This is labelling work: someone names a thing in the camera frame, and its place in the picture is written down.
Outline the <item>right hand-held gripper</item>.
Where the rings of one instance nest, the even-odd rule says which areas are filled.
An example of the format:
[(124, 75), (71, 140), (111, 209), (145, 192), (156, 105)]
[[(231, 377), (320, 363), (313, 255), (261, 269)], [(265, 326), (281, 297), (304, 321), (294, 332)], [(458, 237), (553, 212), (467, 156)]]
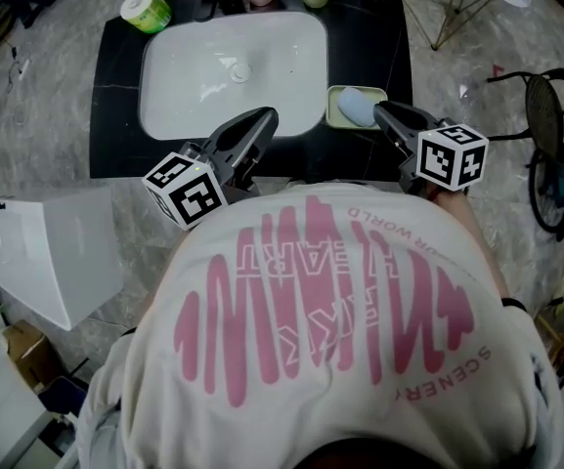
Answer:
[(382, 101), (373, 118), (396, 147), (410, 156), (400, 166), (401, 187), (409, 193), (424, 180), (451, 192), (483, 179), (489, 139), (465, 124), (439, 127), (430, 113), (402, 103)]

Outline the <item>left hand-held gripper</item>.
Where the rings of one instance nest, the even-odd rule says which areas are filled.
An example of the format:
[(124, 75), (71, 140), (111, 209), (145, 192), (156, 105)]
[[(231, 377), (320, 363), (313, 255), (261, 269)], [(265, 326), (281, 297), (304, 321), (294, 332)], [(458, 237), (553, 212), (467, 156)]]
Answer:
[(200, 144), (168, 153), (142, 178), (160, 211), (187, 231), (221, 208), (257, 194), (251, 171), (278, 129), (273, 107), (247, 111)]

